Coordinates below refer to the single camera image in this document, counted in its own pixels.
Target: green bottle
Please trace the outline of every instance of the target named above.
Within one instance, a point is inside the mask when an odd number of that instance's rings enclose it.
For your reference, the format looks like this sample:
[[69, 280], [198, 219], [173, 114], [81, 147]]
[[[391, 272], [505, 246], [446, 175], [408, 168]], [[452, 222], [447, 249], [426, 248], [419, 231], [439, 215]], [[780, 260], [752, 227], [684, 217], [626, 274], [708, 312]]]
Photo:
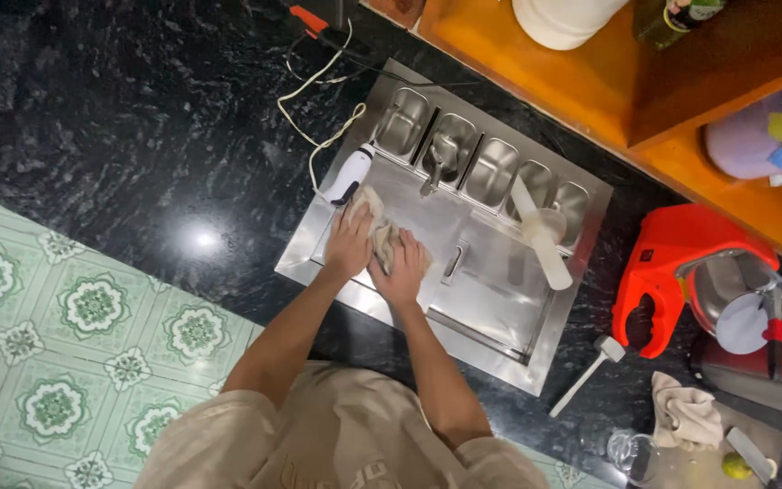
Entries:
[[633, 31], [639, 42], [664, 50], [723, 9], [726, 0], [638, 0]]

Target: orange wooden cabinet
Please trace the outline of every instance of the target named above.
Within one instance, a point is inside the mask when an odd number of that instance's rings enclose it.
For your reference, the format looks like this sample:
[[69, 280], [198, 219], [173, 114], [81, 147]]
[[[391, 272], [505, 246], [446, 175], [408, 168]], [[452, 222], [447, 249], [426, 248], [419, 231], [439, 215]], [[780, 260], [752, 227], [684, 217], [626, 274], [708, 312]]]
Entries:
[[635, 1], [569, 51], [530, 39], [511, 0], [428, 0], [417, 34], [782, 254], [782, 187], [718, 171], [700, 136], [782, 89], [782, 1], [730, 0], [660, 52], [633, 37]]

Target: beige towel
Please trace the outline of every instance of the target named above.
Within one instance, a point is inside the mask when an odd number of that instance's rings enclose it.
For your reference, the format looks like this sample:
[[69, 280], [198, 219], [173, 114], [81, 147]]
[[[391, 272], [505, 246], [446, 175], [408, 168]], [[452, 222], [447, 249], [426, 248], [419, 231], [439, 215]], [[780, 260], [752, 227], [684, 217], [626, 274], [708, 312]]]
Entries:
[[720, 413], [713, 405], [714, 396], [680, 382], [663, 372], [654, 372], [653, 410], [656, 426], [653, 439], [657, 445], [678, 446], [687, 451], [717, 450], [723, 439]]
[[[386, 275], [390, 275], [394, 270], [394, 248], [393, 244], [400, 241], [400, 228], [397, 224], [384, 216], [385, 206], [379, 194], [373, 190], [370, 185], [362, 184], [358, 187], [352, 196], [352, 204], [347, 211], [348, 223], [352, 224], [354, 213], [364, 204], [370, 206], [370, 214], [373, 215], [373, 224], [370, 225], [370, 231], [367, 235], [373, 238], [373, 251], [379, 266]], [[424, 270], [422, 276], [427, 275], [430, 265], [434, 259], [427, 248], [424, 248]]]

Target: white container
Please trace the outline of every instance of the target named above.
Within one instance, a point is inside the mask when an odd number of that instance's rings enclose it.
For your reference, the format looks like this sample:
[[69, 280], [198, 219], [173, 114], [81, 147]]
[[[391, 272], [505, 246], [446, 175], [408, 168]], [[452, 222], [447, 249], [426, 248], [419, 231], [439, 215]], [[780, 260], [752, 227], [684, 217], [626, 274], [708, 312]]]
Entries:
[[512, 8], [534, 41], [552, 50], [573, 50], [608, 24], [627, 1], [512, 0]]

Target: white electrical wire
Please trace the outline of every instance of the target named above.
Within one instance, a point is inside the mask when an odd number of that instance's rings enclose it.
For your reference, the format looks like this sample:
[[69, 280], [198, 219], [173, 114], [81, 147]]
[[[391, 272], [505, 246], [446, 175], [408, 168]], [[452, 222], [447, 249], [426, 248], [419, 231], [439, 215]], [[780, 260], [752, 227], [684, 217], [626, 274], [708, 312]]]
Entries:
[[[348, 42], [350, 40], [352, 40], [352, 19], [348, 19], [348, 37], [346, 38], [346, 42], [342, 45], [342, 49], [343, 50], [346, 49], [346, 46], [348, 46]], [[295, 130], [297, 130], [300, 133], [300, 135], [303, 136], [304, 139], [306, 139], [307, 141], [310, 141], [310, 144], [315, 146], [315, 149], [313, 150], [313, 152], [310, 153], [310, 161], [309, 161], [310, 179], [313, 182], [313, 192], [315, 192], [316, 195], [318, 195], [318, 196], [320, 196], [322, 198], [324, 198], [324, 195], [322, 195], [322, 193], [319, 192], [319, 185], [318, 185], [318, 183], [315, 182], [315, 172], [313, 172], [313, 158], [315, 158], [315, 155], [320, 150], [322, 150], [323, 148], [327, 148], [328, 146], [331, 146], [331, 144], [333, 144], [334, 141], [339, 139], [342, 136], [342, 134], [344, 132], [346, 132], [346, 129], [348, 129], [348, 127], [352, 125], [352, 123], [355, 121], [355, 119], [357, 119], [358, 117], [361, 117], [362, 115], [364, 115], [364, 111], [367, 109], [367, 106], [363, 102], [361, 102], [360, 104], [354, 106], [354, 110], [352, 111], [352, 117], [350, 117], [346, 121], [346, 123], [342, 125], [340, 130], [336, 131], [336, 133], [333, 136], [331, 136], [330, 139], [328, 139], [324, 143], [319, 144], [316, 141], [314, 141], [312, 138], [310, 138], [310, 136], [307, 136], [306, 133], [304, 133], [302, 130], [300, 130], [299, 127], [297, 127], [297, 124], [295, 124], [295, 121], [293, 121], [291, 119], [291, 116], [289, 116], [288, 112], [282, 107], [282, 102], [285, 101], [285, 100], [288, 100], [289, 98], [293, 98], [293, 97], [297, 96], [297, 94], [299, 94], [301, 91], [303, 91], [303, 89], [307, 88], [310, 85], [310, 83], [315, 82], [315, 80], [317, 78], [319, 78], [324, 72], [326, 72], [328, 70], [328, 68], [331, 67], [332, 64], [334, 64], [334, 61], [336, 61], [337, 58], [340, 57], [340, 55], [342, 55], [342, 50], [337, 51], [336, 54], [334, 54], [334, 56], [331, 58], [331, 60], [328, 61], [328, 64], [326, 64], [324, 68], [319, 70], [317, 73], [315, 73], [311, 77], [307, 78], [307, 81], [303, 82], [303, 84], [300, 86], [299, 89], [289, 93], [288, 95], [283, 95], [283, 96], [277, 98], [277, 107], [279, 107], [280, 112], [282, 112], [282, 115], [285, 116], [286, 119], [288, 119], [288, 123], [291, 124], [291, 126], [294, 127]]]

